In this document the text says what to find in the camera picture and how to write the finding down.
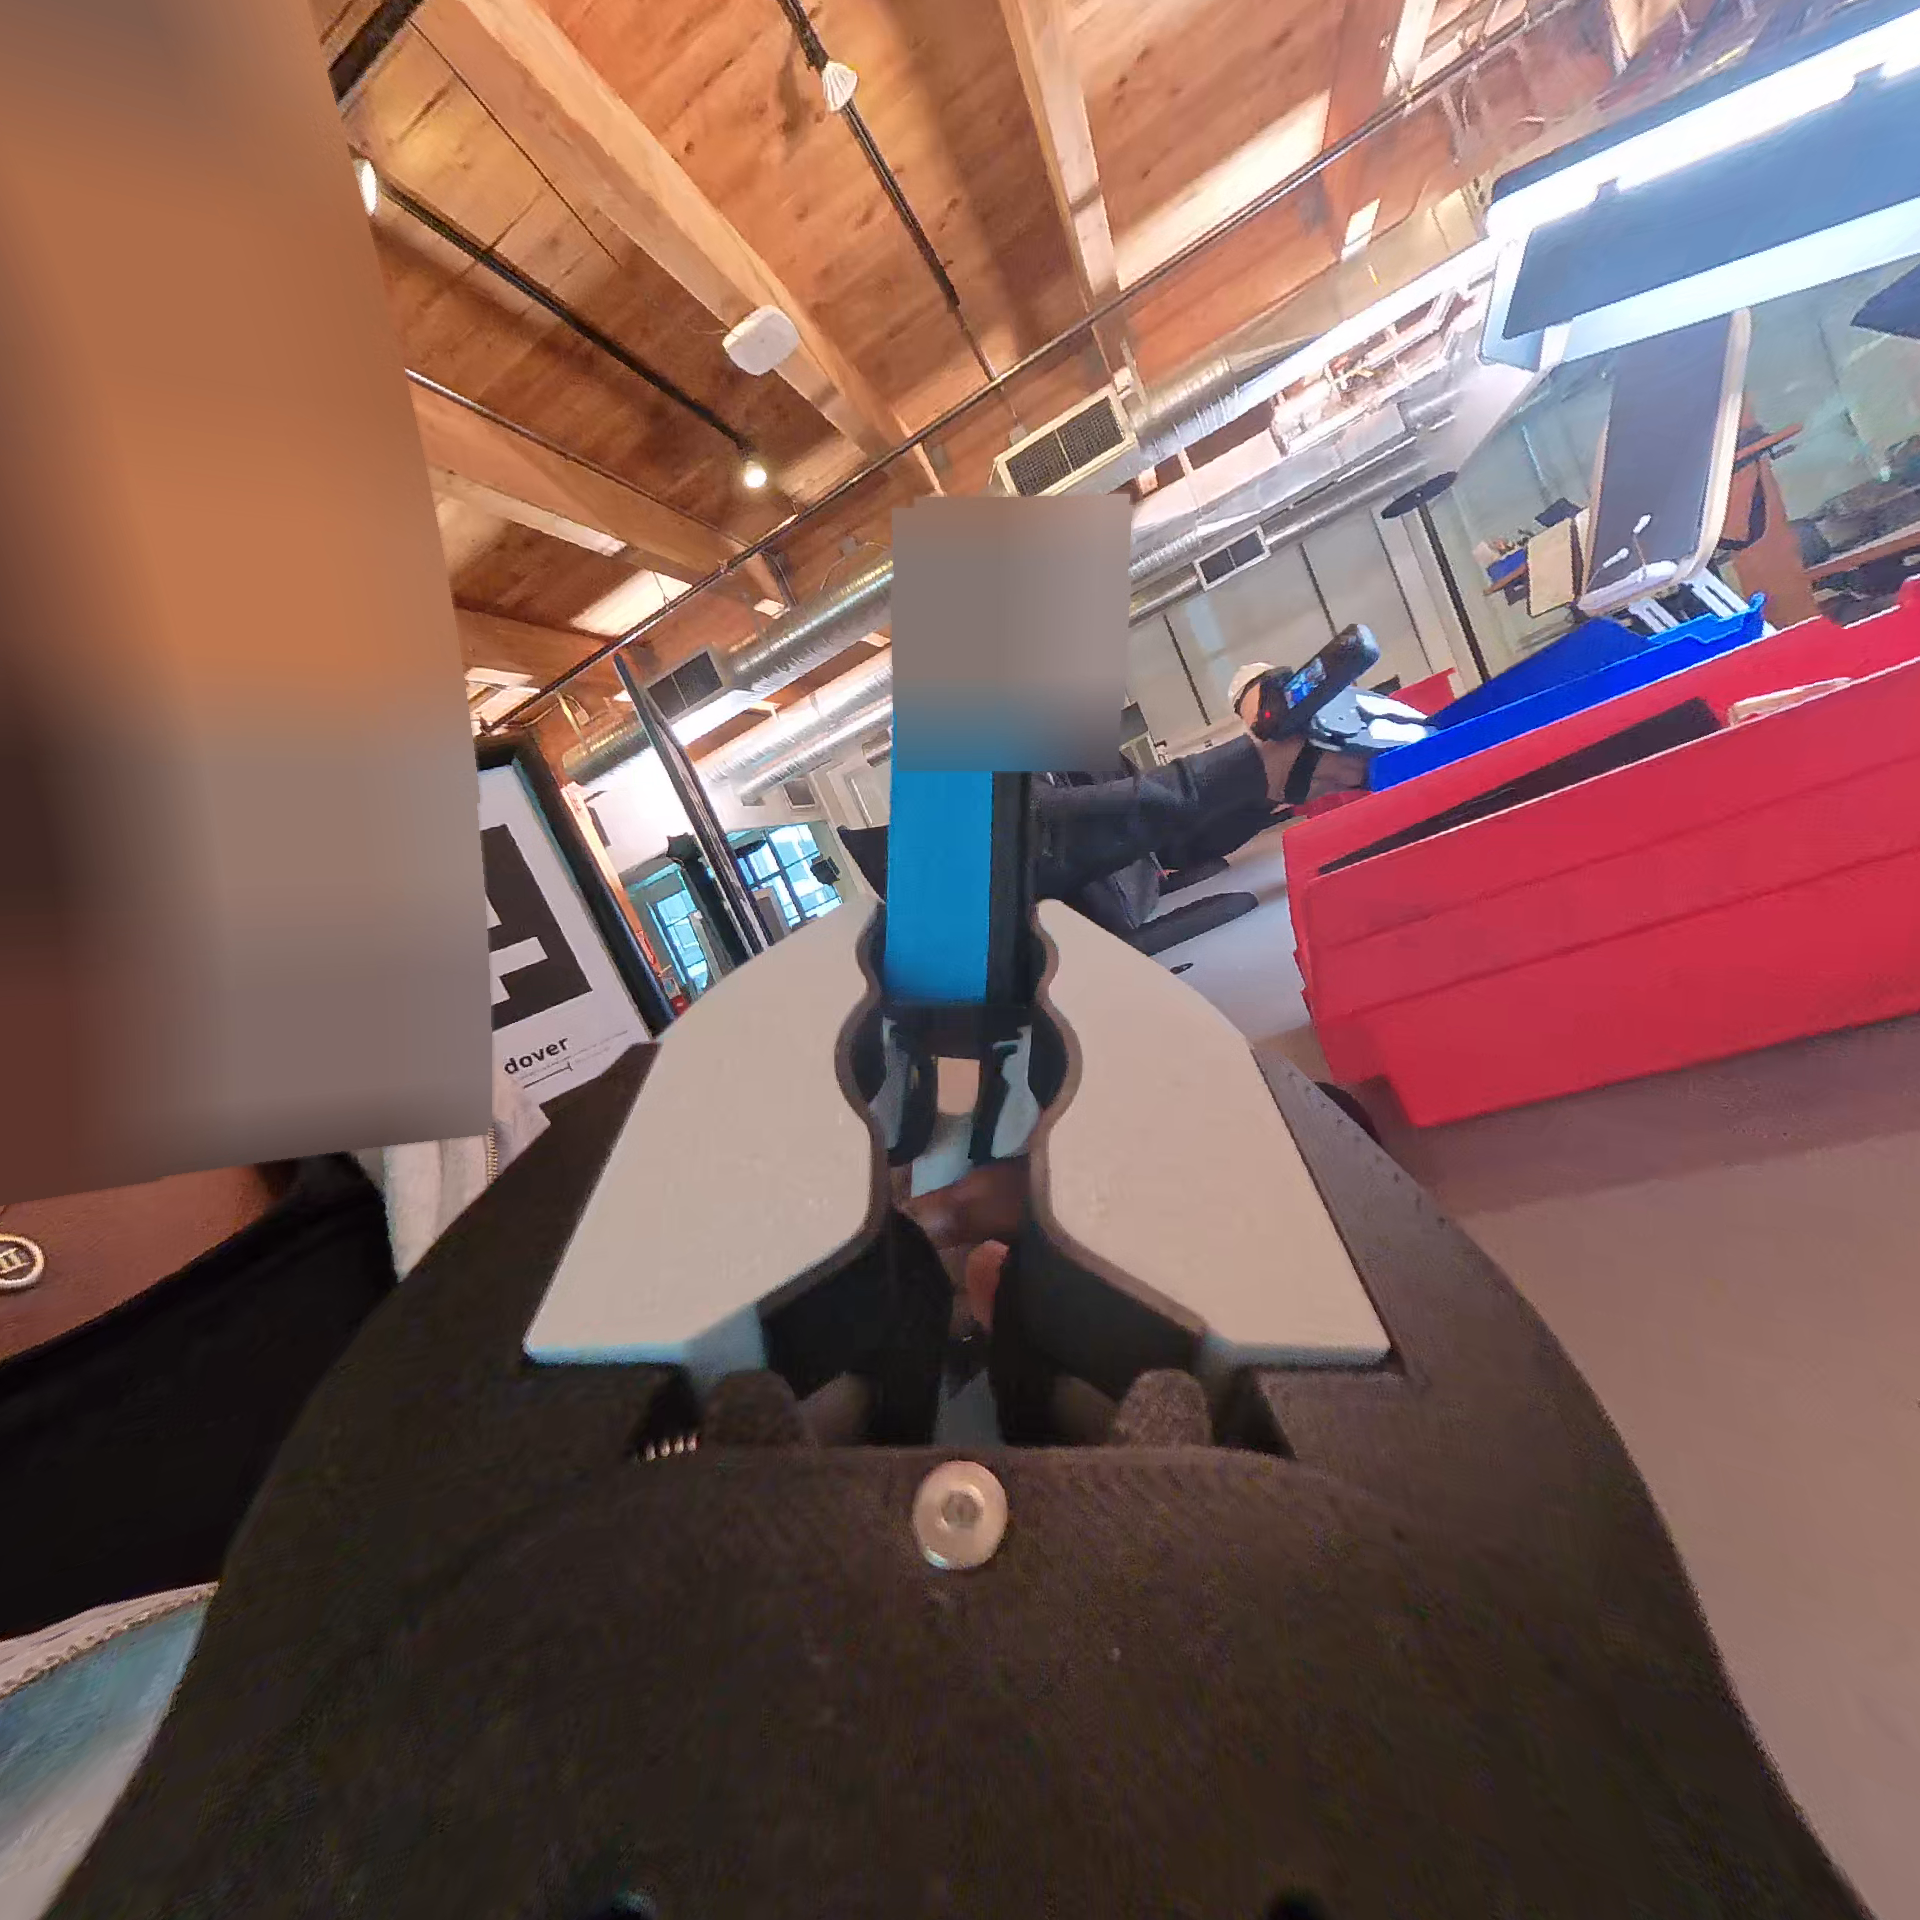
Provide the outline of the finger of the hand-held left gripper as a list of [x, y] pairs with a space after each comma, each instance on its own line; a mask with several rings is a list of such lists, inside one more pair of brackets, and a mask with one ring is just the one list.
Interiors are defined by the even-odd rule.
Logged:
[[976, 1095], [967, 1132], [967, 1162], [984, 1168], [1017, 1158], [1038, 1121], [1033, 1093], [1033, 1022], [1022, 1007], [982, 1007], [976, 1022]]
[[928, 1150], [938, 1113], [938, 1065], [918, 1023], [880, 1013], [880, 1132], [889, 1168]]

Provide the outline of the large red storage bin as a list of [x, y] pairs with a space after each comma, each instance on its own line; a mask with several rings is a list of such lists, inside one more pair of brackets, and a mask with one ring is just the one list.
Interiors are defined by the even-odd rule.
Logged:
[[[1720, 730], [1317, 868], [1687, 698]], [[1809, 618], [1287, 826], [1336, 1080], [1416, 1124], [1504, 1113], [1918, 1005], [1918, 597]]]

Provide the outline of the black flat pad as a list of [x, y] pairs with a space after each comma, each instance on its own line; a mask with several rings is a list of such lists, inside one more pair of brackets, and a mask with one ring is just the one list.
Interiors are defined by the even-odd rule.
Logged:
[[1445, 806], [1418, 822], [1376, 839], [1368, 845], [1338, 854], [1317, 868], [1317, 874], [1326, 877], [1342, 873], [1373, 857], [1384, 857], [1416, 845], [1442, 831], [1454, 831], [1464, 824], [1495, 818], [1508, 809], [1543, 800], [1549, 792], [1572, 789], [1637, 761], [1680, 750], [1693, 740], [1713, 735], [1717, 730], [1720, 730], [1720, 717], [1710, 703], [1701, 698], [1680, 702], [1663, 710], [1654, 710], [1631, 727], [1601, 735], [1582, 750], [1549, 759], [1524, 775], [1487, 786], [1479, 794]]

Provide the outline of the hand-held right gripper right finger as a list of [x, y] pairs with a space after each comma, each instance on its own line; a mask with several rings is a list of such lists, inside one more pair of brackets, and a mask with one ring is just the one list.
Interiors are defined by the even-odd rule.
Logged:
[[1029, 1148], [1044, 1354], [1066, 1373], [1376, 1366], [1386, 1329], [1240, 1031], [1065, 903], [1036, 930], [1062, 1047]]

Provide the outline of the blue and black tool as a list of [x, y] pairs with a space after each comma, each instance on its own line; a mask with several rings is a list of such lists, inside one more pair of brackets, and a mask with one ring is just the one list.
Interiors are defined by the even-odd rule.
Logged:
[[880, 983], [893, 1005], [1029, 1002], [1031, 776], [893, 772]]

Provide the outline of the black honeycomb pad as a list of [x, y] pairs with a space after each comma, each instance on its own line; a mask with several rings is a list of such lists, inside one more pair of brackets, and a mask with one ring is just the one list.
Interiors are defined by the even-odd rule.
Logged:
[[1158, 956], [1254, 914], [1258, 903], [1258, 895], [1249, 892], [1225, 892], [1174, 903], [1138, 925], [1126, 940], [1140, 952]]

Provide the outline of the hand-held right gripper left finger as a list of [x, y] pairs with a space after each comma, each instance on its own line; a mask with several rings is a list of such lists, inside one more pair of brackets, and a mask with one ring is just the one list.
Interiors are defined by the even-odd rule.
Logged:
[[881, 1153], [848, 1076], [876, 918], [833, 908], [673, 1022], [524, 1333], [530, 1362], [766, 1369], [773, 1311], [878, 1229]]

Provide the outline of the blue storage bin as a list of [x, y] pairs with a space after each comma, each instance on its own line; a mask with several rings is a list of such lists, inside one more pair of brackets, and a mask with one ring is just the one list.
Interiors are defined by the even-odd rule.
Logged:
[[1609, 616], [1591, 618], [1436, 710], [1426, 735], [1373, 759], [1366, 792], [1384, 792], [1574, 712], [1687, 674], [1761, 638], [1764, 629], [1761, 594], [1737, 604], [1734, 612], [1693, 614], [1653, 636]]

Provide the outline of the black display board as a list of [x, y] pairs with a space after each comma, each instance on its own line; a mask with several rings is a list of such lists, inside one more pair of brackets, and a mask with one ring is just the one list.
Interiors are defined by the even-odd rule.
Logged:
[[1751, 318], [1618, 349], [1577, 610], [1607, 616], [1705, 576], [1733, 488]]

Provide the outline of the overhead light panel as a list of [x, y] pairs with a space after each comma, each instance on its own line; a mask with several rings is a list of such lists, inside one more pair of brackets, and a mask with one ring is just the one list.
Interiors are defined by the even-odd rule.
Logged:
[[1918, 12], [1815, 28], [1495, 182], [1479, 359], [1527, 372], [1916, 254]]

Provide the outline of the person's left hand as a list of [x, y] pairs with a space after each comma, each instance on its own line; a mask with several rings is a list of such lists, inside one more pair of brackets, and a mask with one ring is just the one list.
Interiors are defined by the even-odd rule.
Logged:
[[943, 1265], [956, 1325], [992, 1329], [1001, 1269], [1022, 1232], [1029, 1190], [1029, 1162], [1017, 1156], [897, 1201]]

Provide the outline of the framed marker sign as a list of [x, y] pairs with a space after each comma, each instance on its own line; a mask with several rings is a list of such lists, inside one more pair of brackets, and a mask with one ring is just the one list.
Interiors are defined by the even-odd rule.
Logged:
[[473, 743], [495, 1068], [550, 1105], [666, 1020], [581, 816], [524, 733]]

